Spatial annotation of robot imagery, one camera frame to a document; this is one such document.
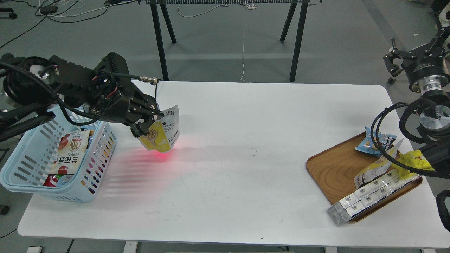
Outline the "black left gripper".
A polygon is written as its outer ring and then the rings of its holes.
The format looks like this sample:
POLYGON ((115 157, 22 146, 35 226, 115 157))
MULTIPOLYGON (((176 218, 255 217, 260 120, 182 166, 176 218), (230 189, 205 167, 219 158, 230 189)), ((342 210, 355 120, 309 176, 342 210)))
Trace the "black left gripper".
POLYGON ((101 85, 99 98, 89 111, 99 113, 100 120, 122 123, 130 127, 133 136, 148 134, 156 119, 165 115, 153 96, 143 93, 132 82, 138 80, 157 85, 156 77, 130 74, 126 60, 115 52, 108 53, 94 69, 94 83, 101 85))

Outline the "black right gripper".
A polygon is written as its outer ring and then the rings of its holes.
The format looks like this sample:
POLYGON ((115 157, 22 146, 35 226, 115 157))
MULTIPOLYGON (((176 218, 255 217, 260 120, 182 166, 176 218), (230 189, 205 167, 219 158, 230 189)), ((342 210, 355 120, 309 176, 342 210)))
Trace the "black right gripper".
POLYGON ((449 27, 442 28, 429 43, 409 52, 399 50, 395 38, 392 38, 392 50, 384 55, 389 74, 397 77, 404 70, 410 90, 416 93, 445 87, 449 84, 449 70, 445 63, 445 41, 448 37, 449 27), (402 68, 394 64, 394 59, 403 59, 402 68))

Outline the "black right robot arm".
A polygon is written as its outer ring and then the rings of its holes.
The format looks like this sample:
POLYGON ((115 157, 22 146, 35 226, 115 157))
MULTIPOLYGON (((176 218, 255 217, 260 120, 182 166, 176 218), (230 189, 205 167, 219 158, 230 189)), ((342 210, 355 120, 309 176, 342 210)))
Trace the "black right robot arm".
POLYGON ((392 77, 405 71, 409 89, 419 93, 420 98, 410 104, 398 102, 385 108, 370 127, 374 146, 394 165, 408 172, 443 179, 449 178, 449 95, 443 91, 449 84, 445 63, 448 37, 449 27, 439 28, 429 43, 410 51, 397 49, 392 39, 392 50, 383 57, 386 68, 392 77), (405 110, 399 120, 399 129, 410 141, 423 144, 419 153, 429 162, 431 171, 395 160, 379 140, 382 121, 391 111, 401 107, 405 110))

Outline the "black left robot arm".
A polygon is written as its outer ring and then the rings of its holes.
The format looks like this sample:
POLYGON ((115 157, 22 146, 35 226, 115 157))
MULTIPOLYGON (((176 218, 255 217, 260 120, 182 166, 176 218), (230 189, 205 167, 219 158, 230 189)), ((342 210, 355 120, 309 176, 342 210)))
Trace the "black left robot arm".
POLYGON ((94 69, 58 56, 1 57, 2 90, 13 109, 1 112, 1 141, 55 118, 50 107, 58 105, 72 125, 96 121, 118 122, 140 137, 164 113, 153 96, 143 93, 133 79, 157 85, 154 77, 131 75, 126 60, 108 53, 94 69))

